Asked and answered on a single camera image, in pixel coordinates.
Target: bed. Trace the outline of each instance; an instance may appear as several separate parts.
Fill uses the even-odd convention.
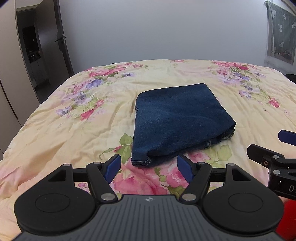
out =
[[[296,85],[280,72],[250,64],[207,60],[149,60],[93,67],[65,81],[28,118],[0,162],[0,240],[19,232],[15,200],[61,164],[85,167],[121,155],[111,183],[122,194],[175,194],[187,186],[176,158],[141,169],[131,165],[135,100],[143,91],[205,83],[236,121],[235,134],[206,150],[186,155],[213,167],[235,163],[267,185],[268,170],[248,159],[257,144],[296,157],[296,147],[277,134],[296,132]],[[87,183],[75,183],[88,191]],[[220,186],[212,184],[210,190]]]

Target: curtain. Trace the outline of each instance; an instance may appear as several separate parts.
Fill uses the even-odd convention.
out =
[[[296,16],[272,2],[265,4],[269,25],[265,62],[283,74],[295,72]]]

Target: doorway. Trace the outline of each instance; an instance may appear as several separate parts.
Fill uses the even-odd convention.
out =
[[[58,0],[43,0],[16,9],[20,46],[40,103],[73,73],[59,13]]]

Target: door handle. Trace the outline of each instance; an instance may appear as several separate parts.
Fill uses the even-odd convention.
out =
[[[67,37],[60,37],[59,39],[57,39],[55,42],[57,42],[57,41],[59,41],[59,40],[64,40],[65,38],[67,38]]]

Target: ribbed black surface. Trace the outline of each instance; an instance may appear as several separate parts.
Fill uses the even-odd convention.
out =
[[[237,237],[217,230],[193,205],[174,196],[124,195],[115,204],[100,207],[95,217],[68,234],[52,237],[22,233],[15,241],[280,241],[275,233]]]

